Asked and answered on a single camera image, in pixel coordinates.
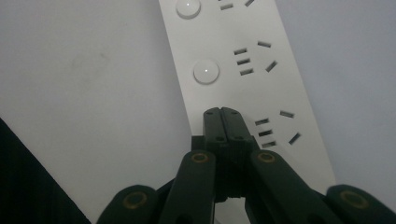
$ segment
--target electrical outlet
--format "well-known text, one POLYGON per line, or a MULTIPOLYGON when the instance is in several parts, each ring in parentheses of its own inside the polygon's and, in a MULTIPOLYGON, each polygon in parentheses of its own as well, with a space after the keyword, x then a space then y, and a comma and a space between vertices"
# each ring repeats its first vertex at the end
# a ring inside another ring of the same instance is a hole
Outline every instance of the electrical outlet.
POLYGON ((261 148, 312 188, 332 167, 274 0, 160 0, 192 134, 203 113, 239 111, 261 148))

